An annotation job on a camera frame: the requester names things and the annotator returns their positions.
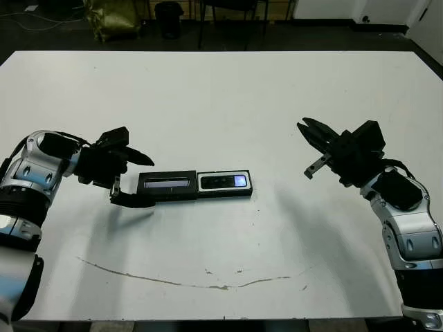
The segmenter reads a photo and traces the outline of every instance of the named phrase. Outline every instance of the cable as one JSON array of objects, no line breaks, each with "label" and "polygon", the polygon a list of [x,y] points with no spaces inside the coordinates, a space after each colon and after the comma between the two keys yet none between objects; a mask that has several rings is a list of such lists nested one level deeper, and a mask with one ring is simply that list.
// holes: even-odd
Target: cable
[{"label": "cable", "polygon": [[31,14],[30,12],[10,12],[8,14],[2,14],[0,15],[0,17],[8,17],[8,16],[15,16],[15,15],[28,15],[28,16],[32,16],[32,17],[36,17],[38,19],[43,19],[45,21],[48,22],[53,22],[53,23],[71,23],[71,22],[77,22],[77,20],[73,20],[73,21],[58,21],[56,19],[49,19],[48,17],[43,17],[43,16],[39,16],[36,14]]},{"label": "cable", "polygon": [[63,131],[56,131],[56,133],[59,133],[60,135],[68,137],[68,138],[72,138],[72,139],[78,141],[81,145],[89,145],[89,146],[91,146],[91,143],[88,142],[87,140],[84,140],[83,138],[75,136],[75,135],[73,135],[71,133],[65,133]]},{"label": "cable", "polygon": [[52,19],[47,19],[47,18],[45,18],[43,16],[38,16],[38,15],[34,15],[34,14],[28,14],[28,13],[25,13],[25,12],[13,12],[13,13],[10,13],[10,14],[0,15],[0,17],[7,17],[7,16],[11,16],[11,15],[22,15],[22,14],[25,14],[25,15],[31,15],[31,16],[34,16],[34,17],[39,17],[39,18],[45,19],[47,21],[57,22],[56,24],[54,24],[53,26],[49,26],[48,28],[28,28],[27,26],[24,26],[22,23],[20,23],[19,21],[16,21],[15,19],[0,19],[0,21],[16,23],[18,26],[20,26],[20,28],[22,28],[24,30],[27,30],[27,31],[41,32],[41,31],[47,31],[47,30],[51,30],[51,29],[57,28],[58,26],[60,26],[62,24],[75,23],[75,22],[83,21],[83,19],[69,20],[71,17],[73,17],[74,15],[78,14],[79,12],[81,12],[81,11],[74,12],[70,17],[68,17],[68,19],[66,19],[66,21],[56,21],[56,20],[52,20]]},{"label": "cable", "polygon": [[398,168],[400,168],[400,169],[405,171],[407,177],[415,179],[413,174],[409,171],[409,169],[401,161],[395,160],[395,159],[382,159],[381,162],[383,163],[383,165],[385,167],[386,166],[398,167]]},{"label": "cable", "polygon": [[59,25],[62,25],[63,23],[80,22],[80,21],[83,21],[83,19],[79,19],[79,20],[75,20],[75,21],[70,21],[70,22],[61,22],[61,23],[54,24],[53,26],[50,26],[48,28],[41,28],[41,29],[38,29],[38,28],[36,28],[36,29],[34,29],[34,28],[27,28],[23,24],[21,24],[20,22],[15,21],[14,19],[0,19],[0,21],[3,21],[3,22],[14,22],[18,26],[20,26],[20,28],[22,28],[24,30],[27,30],[27,31],[47,31],[47,30],[50,30],[50,29],[54,29],[54,28],[58,27]]}]

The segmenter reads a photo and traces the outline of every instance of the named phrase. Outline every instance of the small screen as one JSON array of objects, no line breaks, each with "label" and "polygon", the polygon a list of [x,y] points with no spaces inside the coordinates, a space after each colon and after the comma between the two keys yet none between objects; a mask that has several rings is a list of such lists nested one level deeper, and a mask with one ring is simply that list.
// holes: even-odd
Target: small screen
[{"label": "small screen", "polygon": [[169,188],[169,187],[188,187],[188,186],[189,186],[189,180],[145,182],[145,188]]},{"label": "small screen", "polygon": [[234,182],[236,187],[246,187],[246,177],[245,175],[234,176]]}]

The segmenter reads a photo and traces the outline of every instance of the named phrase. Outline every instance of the table surface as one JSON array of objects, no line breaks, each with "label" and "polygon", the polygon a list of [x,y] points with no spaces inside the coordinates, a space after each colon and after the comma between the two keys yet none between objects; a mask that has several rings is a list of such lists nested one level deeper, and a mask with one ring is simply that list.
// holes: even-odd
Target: table surface
[{"label": "table surface", "polygon": [[381,226],[356,188],[296,129],[377,120],[386,155],[442,202],[442,81],[401,52],[16,52],[0,67],[0,156],[56,129],[96,140],[126,126],[155,167],[249,169],[251,199],[131,210],[64,179],[43,224],[29,320],[188,320],[400,315]]}]

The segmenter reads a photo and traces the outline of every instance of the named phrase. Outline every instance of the bag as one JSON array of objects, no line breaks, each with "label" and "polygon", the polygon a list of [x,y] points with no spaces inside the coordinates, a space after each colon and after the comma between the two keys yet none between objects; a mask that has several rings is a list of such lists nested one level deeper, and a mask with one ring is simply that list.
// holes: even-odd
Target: bag
[{"label": "bag", "polygon": [[133,0],[84,0],[84,8],[97,40],[105,42],[140,31],[140,17]]}]

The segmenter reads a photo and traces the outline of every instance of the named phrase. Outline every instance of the wall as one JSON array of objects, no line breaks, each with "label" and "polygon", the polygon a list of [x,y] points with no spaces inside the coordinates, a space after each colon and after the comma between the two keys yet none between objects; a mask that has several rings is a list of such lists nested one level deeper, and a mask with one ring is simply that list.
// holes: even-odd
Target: wall
[{"label": "wall", "polygon": [[367,0],[357,23],[369,16],[371,24],[406,24],[417,0]]},{"label": "wall", "polygon": [[349,19],[355,0],[298,0],[296,19]]},{"label": "wall", "polygon": [[353,19],[362,23],[365,15],[371,24],[412,26],[429,0],[298,0],[296,19]]},{"label": "wall", "polygon": [[407,36],[443,65],[442,0],[432,0],[430,2],[423,19],[415,23],[408,31]]}]

